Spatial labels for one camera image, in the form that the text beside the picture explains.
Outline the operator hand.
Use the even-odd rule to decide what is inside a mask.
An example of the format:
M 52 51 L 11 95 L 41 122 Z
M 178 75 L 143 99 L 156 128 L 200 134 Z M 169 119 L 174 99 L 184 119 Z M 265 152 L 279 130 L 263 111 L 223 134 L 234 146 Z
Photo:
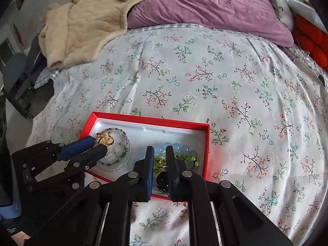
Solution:
M 11 238 L 14 240 L 16 245 L 24 246 L 25 241 L 30 239 L 31 237 L 27 235 L 25 232 L 18 232 L 15 235 L 12 235 Z

